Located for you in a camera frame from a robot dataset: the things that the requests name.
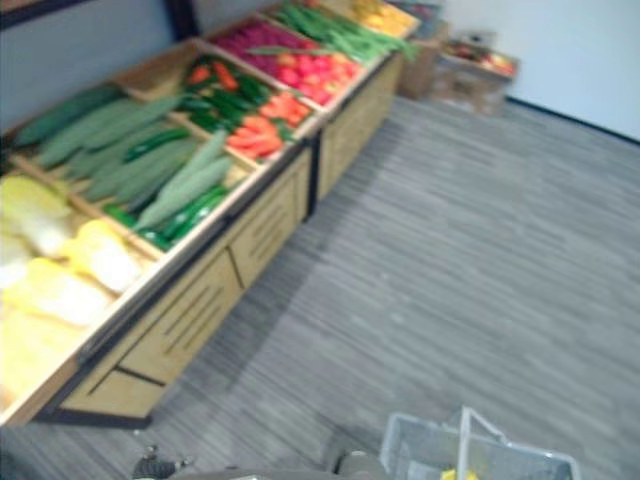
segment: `wooden display bin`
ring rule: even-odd
[[[223,50],[199,39],[182,42],[167,52],[154,57],[150,61],[142,63],[117,75],[113,80],[115,83],[125,88],[132,96],[144,101],[156,100],[158,98],[175,95],[181,90],[185,70],[200,55],[214,55],[222,60],[235,64],[242,73],[255,77],[268,86],[273,93],[289,90],[285,85],[274,83],[268,75],[265,75],[248,64],[237,61],[234,57],[228,55]],[[283,149],[274,152],[269,157],[265,158],[264,162],[277,160],[294,144],[296,140],[304,138],[316,127],[319,120],[315,113],[317,106],[305,99],[301,99],[300,101],[312,109],[311,114],[293,130],[292,136],[294,141],[287,142]],[[192,123],[189,120],[188,115],[185,113],[172,112],[169,114],[169,118],[190,128],[201,136],[209,136],[206,131]],[[242,158],[248,162],[255,163],[255,160],[243,156],[233,148],[226,147],[226,149],[237,158]]]
[[[200,53],[234,62],[274,91],[286,89],[203,39],[183,42],[108,81],[124,87],[137,101],[148,102],[175,93],[185,66]],[[167,389],[379,128],[391,107],[401,69],[399,54],[370,62],[329,105],[314,111],[296,129],[286,148],[264,163],[230,150],[234,164],[225,184],[235,188],[168,251],[106,217],[102,207],[112,199],[86,201],[82,196],[86,180],[70,182],[64,192],[77,214],[109,222],[142,259],[145,272],[114,298],[100,318],[33,373],[33,383],[2,410],[0,424],[36,419],[146,426]],[[200,142],[211,138],[184,114],[172,112],[163,121],[188,127]],[[14,133],[15,129],[4,135],[5,145]],[[65,177],[65,166],[41,169],[33,161],[37,155],[33,148],[10,153],[15,170],[44,184],[58,188]]]
[[[395,54],[327,124],[320,148],[319,199],[329,193],[387,118],[401,68],[402,58]]]
[[[295,230],[306,209],[300,192],[307,187],[309,164],[305,150],[136,322],[61,409],[146,417]]]

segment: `shopping basket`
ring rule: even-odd
[[[474,420],[488,435],[471,431]],[[467,471],[479,480],[580,480],[570,456],[512,443],[468,407],[444,424],[391,415],[380,462],[394,480],[440,480],[451,469],[456,480]]]

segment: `drawer handle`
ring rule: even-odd
[[[270,212],[269,215],[265,217],[265,219],[258,226],[256,226],[256,228],[253,229],[251,236],[254,239],[257,236],[259,236],[261,232],[269,226],[269,224],[273,223],[273,217],[275,217],[278,214],[281,215],[283,208],[284,208],[283,205],[280,203],[273,205],[273,210]]]
[[[176,339],[171,343],[171,345],[169,345],[167,350],[165,350],[164,352],[165,355],[168,355],[169,353],[171,353],[171,351],[178,345],[178,343],[180,343],[180,340],[182,340],[182,338],[184,338],[187,332],[191,330],[191,328],[198,322],[198,319],[202,317],[202,314],[205,313],[211,305],[215,304],[218,301],[223,291],[224,291],[224,287],[222,286],[218,287],[218,289],[213,294],[213,296],[208,301],[206,301],[204,305],[202,305],[202,307],[200,307],[200,309],[195,315],[195,318],[189,323],[189,325],[187,325],[187,327],[184,330],[182,330],[180,335],[178,335]]]
[[[198,335],[200,335],[202,333],[204,328],[207,326],[207,324],[209,323],[209,319],[211,319],[212,317],[217,316],[218,313],[220,313],[220,309],[221,308],[222,308],[222,305],[217,304],[216,308],[213,309],[213,312],[208,313],[207,315],[204,316],[204,320],[202,321],[200,326],[193,333],[193,335],[191,335],[191,338],[189,340],[187,340],[187,342],[184,344],[184,347],[182,347],[183,350],[186,350],[186,349],[189,348],[189,346],[193,343],[193,341],[198,337]]]
[[[253,257],[256,261],[261,262],[267,253],[278,243],[282,237],[283,232],[281,228],[271,230],[271,235],[266,237],[260,245],[256,245],[256,247],[251,250],[251,257]]]
[[[209,291],[209,287],[205,288],[204,290],[202,290],[197,296],[196,298],[193,300],[193,303],[191,304],[190,307],[193,307],[194,305],[196,305],[204,296],[205,293],[207,293]],[[169,335],[174,328],[176,328],[181,322],[182,319],[184,318],[184,316],[182,315],[182,313],[180,314],[180,316],[178,316],[178,318],[176,318],[176,320],[167,327],[167,329],[164,331],[164,335],[167,336]]]

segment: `drawer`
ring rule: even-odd
[[[231,241],[240,281],[249,288],[293,233],[298,223],[296,176],[282,185]]]
[[[186,290],[164,299],[168,308],[154,312],[154,326],[121,367],[171,383],[200,351],[240,298],[241,288],[226,249],[198,271]]]
[[[144,418],[160,401],[166,387],[124,372],[113,371],[84,395],[76,395],[63,408]]]

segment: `green cucumber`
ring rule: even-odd
[[[76,120],[122,96],[115,85],[102,85],[74,95],[22,127],[13,139],[14,147],[40,143]]]
[[[201,170],[198,175],[191,177],[181,186],[180,190],[172,190],[171,195],[163,194],[163,189],[158,194],[156,201],[140,214],[136,228],[157,225],[170,218],[189,202],[221,183],[231,165],[230,159],[214,162]]]
[[[172,191],[180,189],[182,184],[188,182],[192,176],[198,175],[202,169],[217,161],[223,152],[226,140],[227,132],[225,130],[219,130],[214,133],[211,139],[198,149],[195,155],[191,157],[191,160],[164,187],[162,194],[171,194]]]
[[[132,181],[123,183],[116,192],[116,200],[120,203],[129,203],[134,198],[148,192],[160,179],[163,179],[161,187],[154,187],[157,194],[163,185],[171,180],[171,178],[182,168],[184,162],[188,158],[189,152],[176,157],[173,161],[165,161],[158,163],[155,168],[148,168]]]
[[[171,130],[157,133],[127,150],[127,153],[124,155],[124,163],[132,162],[135,159],[140,158],[145,153],[148,153],[165,143],[173,142],[174,140],[181,140],[188,136],[189,130],[183,127],[172,128]]]
[[[127,213],[131,215],[139,215],[145,208],[151,205],[158,197],[158,192],[173,178],[176,170],[168,170],[163,175],[157,176],[153,182],[127,203]]]
[[[94,110],[44,143],[36,162],[44,168],[60,165],[79,150],[87,138],[99,135],[110,124],[117,124],[118,120],[131,114],[135,108],[136,103],[125,98]]]
[[[137,162],[116,166],[104,177],[94,179],[83,196],[92,202],[112,196],[124,184],[137,185],[136,178],[148,169],[157,169],[165,162],[184,161],[195,148],[196,144],[188,140],[167,143]]]
[[[97,152],[83,149],[67,162],[66,176],[70,179],[92,177],[106,164],[118,165],[123,162],[124,155],[130,148],[165,130],[161,123],[154,123]]]
[[[164,117],[180,104],[181,99],[181,96],[176,95],[139,105],[133,113],[115,122],[110,128],[88,137],[84,146],[89,150],[98,150],[111,145],[129,133]]]

